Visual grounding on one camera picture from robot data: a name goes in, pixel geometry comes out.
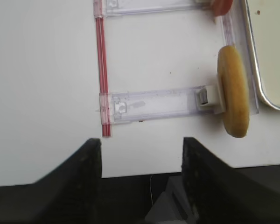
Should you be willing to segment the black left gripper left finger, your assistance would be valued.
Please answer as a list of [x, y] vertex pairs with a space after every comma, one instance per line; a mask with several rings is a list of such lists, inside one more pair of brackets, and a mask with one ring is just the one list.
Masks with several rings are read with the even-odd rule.
[[101, 141], [88, 139], [42, 179], [0, 198], [0, 224], [94, 224]]

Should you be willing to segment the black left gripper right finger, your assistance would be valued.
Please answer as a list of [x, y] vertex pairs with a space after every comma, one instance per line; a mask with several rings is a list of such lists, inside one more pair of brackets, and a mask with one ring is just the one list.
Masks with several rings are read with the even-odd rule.
[[185, 137], [182, 180], [198, 224], [280, 224], [280, 174], [273, 167], [243, 173]]

